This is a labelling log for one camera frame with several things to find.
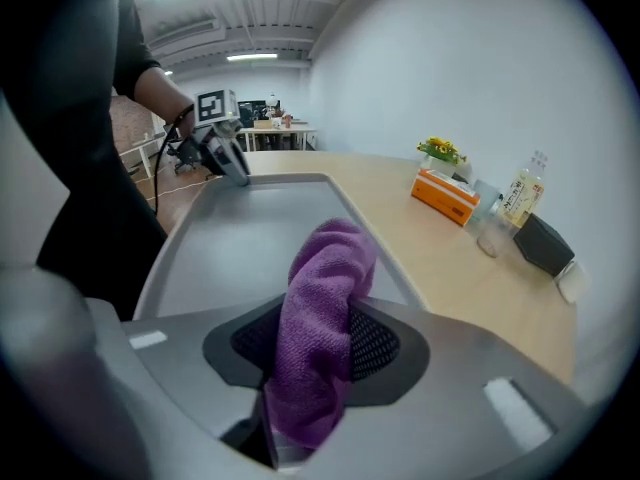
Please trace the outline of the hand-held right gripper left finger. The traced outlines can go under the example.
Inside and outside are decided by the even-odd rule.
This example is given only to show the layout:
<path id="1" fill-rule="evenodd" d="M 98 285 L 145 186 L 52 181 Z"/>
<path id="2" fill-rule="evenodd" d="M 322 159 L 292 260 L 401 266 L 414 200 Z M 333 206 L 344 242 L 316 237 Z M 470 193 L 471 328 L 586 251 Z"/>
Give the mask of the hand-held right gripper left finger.
<path id="1" fill-rule="evenodd" d="M 228 385 L 202 352 L 210 330 L 249 305 L 122 322 L 109 303 L 87 304 L 98 354 L 144 444 L 150 477 L 277 477 L 223 442 L 251 418 L 258 393 Z"/>

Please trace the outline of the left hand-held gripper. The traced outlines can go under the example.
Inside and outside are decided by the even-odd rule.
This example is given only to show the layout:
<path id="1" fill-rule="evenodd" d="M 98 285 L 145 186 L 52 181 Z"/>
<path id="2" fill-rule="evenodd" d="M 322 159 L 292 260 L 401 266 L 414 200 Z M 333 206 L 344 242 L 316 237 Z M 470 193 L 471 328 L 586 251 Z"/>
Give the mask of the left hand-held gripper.
<path id="1" fill-rule="evenodd" d="M 240 187 L 249 184 L 250 176 L 244 152 L 237 141 L 242 127 L 233 90 L 208 90 L 195 96 L 192 138 L 199 146 L 201 164 L 212 175 L 227 176 Z"/>

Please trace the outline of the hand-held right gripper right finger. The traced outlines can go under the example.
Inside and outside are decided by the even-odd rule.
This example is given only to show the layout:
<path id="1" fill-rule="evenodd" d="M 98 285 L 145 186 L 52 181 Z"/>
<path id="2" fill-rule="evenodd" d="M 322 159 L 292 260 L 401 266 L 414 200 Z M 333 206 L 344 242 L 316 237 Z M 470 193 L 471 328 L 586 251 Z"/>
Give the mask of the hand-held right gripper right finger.
<path id="1" fill-rule="evenodd" d="M 300 479 L 532 479 L 562 462 L 586 407 L 569 386 L 473 324 L 368 298 L 429 348 L 417 383 L 388 406 L 348 408 L 316 452 L 278 440 Z"/>

